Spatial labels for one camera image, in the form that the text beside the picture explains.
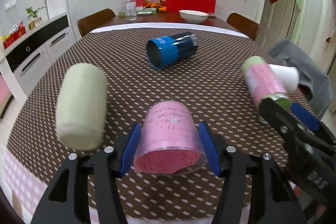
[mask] table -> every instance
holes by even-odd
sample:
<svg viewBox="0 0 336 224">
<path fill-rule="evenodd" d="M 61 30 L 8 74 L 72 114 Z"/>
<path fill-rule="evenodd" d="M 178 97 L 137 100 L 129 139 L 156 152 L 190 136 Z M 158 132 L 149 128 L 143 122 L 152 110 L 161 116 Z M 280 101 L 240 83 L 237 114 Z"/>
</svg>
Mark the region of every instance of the table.
<svg viewBox="0 0 336 224">
<path fill-rule="evenodd" d="M 186 29 L 132 26 L 84 36 L 52 65 L 22 108 L 8 141 L 5 171 L 11 189 L 32 214 L 46 185 L 70 153 L 85 156 L 95 152 L 69 149 L 57 141 L 55 134 L 62 80 L 72 65 L 81 62 L 96 65 L 108 76 L 105 140 L 100 149 L 113 145 L 116 136 L 126 134 L 132 122 L 143 124 L 150 106 L 173 99 L 189 108 L 195 123 L 206 120 L 229 145 L 250 155 L 269 152 L 285 166 L 283 140 L 270 126 L 257 122 L 258 113 L 241 73 L 242 62 L 253 55 L 275 64 L 266 52 L 249 38 L 197 30 L 201 26 L 194 25 L 192 32 L 200 42 L 197 54 L 155 70 L 146 59 L 146 41 Z M 299 90 L 291 98 L 311 111 Z M 117 184 L 128 217 L 184 220 L 214 215 L 223 180 L 204 166 L 195 173 L 167 177 L 131 169 Z M 250 188 L 247 177 L 246 201 Z M 88 195 L 95 223 L 98 217 L 92 177 Z"/>
<path fill-rule="evenodd" d="M 184 19 L 179 15 L 179 13 L 157 13 L 152 14 L 148 16 L 137 16 L 136 20 L 126 20 L 125 17 L 119 17 L 116 16 L 112 20 L 109 20 L 105 24 L 103 24 L 101 27 L 105 26 L 111 26 L 111 25 L 120 25 L 120 24 L 132 24 L 132 23 L 144 23 L 144 22 L 175 22 L 175 23 L 186 23 Z M 227 30 L 232 31 L 238 31 L 234 27 L 232 27 L 230 24 L 226 23 L 225 21 L 221 20 L 218 17 L 209 17 L 204 22 L 201 23 L 201 25 L 205 26 L 212 26 L 217 28 L 223 28 Z"/>
</svg>

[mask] white dish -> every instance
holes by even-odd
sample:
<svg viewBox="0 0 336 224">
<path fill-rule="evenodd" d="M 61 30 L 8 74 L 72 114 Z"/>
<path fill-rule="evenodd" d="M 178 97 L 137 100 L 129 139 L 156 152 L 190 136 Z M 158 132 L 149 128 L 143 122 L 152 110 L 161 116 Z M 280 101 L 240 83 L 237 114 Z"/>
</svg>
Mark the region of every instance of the white dish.
<svg viewBox="0 0 336 224">
<path fill-rule="evenodd" d="M 193 11 L 193 10 L 180 10 L 179 11 L 180 16 L 189 23 L 202 23 L 205 21 L 209 14 L 199 11 Z"/>
</svg>

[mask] clear plastic bottle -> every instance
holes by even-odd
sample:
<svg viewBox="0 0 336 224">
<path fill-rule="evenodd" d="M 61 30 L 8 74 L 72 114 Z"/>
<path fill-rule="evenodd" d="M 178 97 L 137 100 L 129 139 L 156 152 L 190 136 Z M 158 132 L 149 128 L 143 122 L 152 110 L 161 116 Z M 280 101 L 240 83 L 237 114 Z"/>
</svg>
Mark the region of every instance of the clear plastic bottle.
<svg viewBox="0 0 336 224">
<path fill-rule="evenodd" d="M 137 2 L 136 0 L 126 0 L 126 20 L 135 20 L 137 18 Z"/>
</svg>

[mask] blue and black cup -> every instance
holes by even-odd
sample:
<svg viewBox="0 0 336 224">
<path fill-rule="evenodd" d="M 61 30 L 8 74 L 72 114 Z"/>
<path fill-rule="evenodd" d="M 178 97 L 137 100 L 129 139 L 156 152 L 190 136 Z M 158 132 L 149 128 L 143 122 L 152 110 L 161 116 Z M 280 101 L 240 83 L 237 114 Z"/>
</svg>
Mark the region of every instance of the blue and black cup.
<svg viewBox="0 0 336 224">
<path fill-rule="evenodd" d="M 156 69 L 186 59 L 197 51 L 198 41 L 191 32 L 183 32 L 150 39 L 147 42 L 149 62 Z"/>
</svg>

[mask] gray cloth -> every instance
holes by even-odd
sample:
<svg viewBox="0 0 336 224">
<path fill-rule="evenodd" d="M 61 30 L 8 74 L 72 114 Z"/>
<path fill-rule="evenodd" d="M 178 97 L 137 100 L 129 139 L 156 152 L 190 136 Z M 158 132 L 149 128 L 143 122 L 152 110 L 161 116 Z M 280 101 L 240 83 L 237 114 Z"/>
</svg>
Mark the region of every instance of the gray cloth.
<svg viewBox="0 0 336 224">
<path fill-rule="evenodd" d="M 332 99 L 329 76 L 290 40 L 280 40 L 268 54 L 278 61 L 279 65 L 298 69 L 299 84 L 310 89 L 312 98 L 307 99 L 318 119 L 321 119 Z"/>
</svg>

